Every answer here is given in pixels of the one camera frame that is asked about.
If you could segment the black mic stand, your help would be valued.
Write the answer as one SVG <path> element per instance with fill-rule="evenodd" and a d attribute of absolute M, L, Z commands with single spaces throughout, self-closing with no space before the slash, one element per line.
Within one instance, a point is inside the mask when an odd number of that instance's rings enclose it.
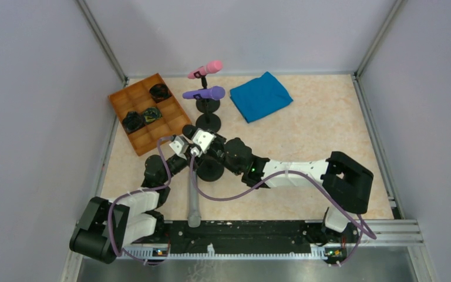
<path fill-rule="evenodd" d="M 208 83 L 206 79 L 206 75 L 202 75 L 199 71 L 194 71 L 191 73 L 193 78 L 197 78 L 201 80 L 201 85 L 203 89 L 207 89 Z M 220 107 L 219 100 L 205 99 L 200 98 L 196 99 L 196 107 L 197 110 L 201 113 L 213 113 L 217 111 Z"/>
<path fill-rule="evenodd" d="M 218 132 L 221 128 L 221 119 L 213 113 L 201 113 L 196 120 L 196 126 L 204 129 Z"/>
<path fill-rule="evenodd" d="M 198 164 L 197 176 L 205 182 L 217 181 L 224 173 L 224 165 L 219 158 L 201 156 L 196 163 Z"/>

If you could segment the purple microphone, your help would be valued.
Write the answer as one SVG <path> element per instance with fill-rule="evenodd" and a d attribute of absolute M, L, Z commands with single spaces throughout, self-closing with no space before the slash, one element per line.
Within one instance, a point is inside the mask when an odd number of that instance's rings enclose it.
<path fill-rule="evenodd" d="M 225 97 L 226 91 L 221 86 L 213 86 L 207 89 L 192 90 L 184 92 L 182 97 L 184 99 L 212 99 L 220 100 Z"/>

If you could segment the silver microphone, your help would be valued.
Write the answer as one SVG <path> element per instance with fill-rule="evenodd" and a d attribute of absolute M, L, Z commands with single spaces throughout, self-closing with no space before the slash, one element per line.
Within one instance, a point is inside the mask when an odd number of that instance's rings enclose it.
<path fill-rule="evenodd" d="M 194 187 L 194 183 L 197 180 L 197 174 L 194 170 L 189 171 L 188 182 L 188 212 L 187 222 L 191 228 L 199 227 L 201 224 L 201 213 L 199 205 L 199 194 Z"/>

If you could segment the pink microphone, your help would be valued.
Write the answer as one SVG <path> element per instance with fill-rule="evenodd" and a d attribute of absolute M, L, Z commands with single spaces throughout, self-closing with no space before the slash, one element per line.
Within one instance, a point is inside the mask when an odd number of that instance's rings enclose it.
<path fill-rule="evenodd" d="M 223 63 L 220 60 L 210 61 L 209 63 L 191 71 L 188 75 L 188 79 L 200 79 L 209 74 L 214 74 L 221 71 Z"/>

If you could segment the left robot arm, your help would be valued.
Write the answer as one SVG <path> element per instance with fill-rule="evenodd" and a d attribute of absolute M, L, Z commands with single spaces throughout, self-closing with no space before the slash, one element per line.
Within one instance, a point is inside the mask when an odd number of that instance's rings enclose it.
<path fill-rule="evenodd" d="M 172 146 L 170 158 L 158 153 L 146 159 L 141 188 L 112 200 L 93 197 L 88 201 L 70 238 L 71 251 L 110 264 L 127 254 L 130 244 L 157 233 L 163 219 L 156 210 L 165 203 L 173 176 L 202 154 L 194 145 L 172 142 Z"/>

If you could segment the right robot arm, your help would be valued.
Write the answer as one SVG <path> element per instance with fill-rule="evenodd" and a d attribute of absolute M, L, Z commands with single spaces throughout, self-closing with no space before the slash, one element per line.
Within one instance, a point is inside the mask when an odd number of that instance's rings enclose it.
<path fill-rule="evenodd" d="M 259 157 L 240 138 L 226 140 L 210 132 L 192 138 L 201 157 L 222 165 L 250 189 L 281 187 L 314 187 L 330 201 L 323 224 L 343 232 L 354 224 L 371 239 L 376 234 L 362 219 L 368 211 L 374 174 L 340 151 L 329 158 L 308 162 L 287 162 Z"/>

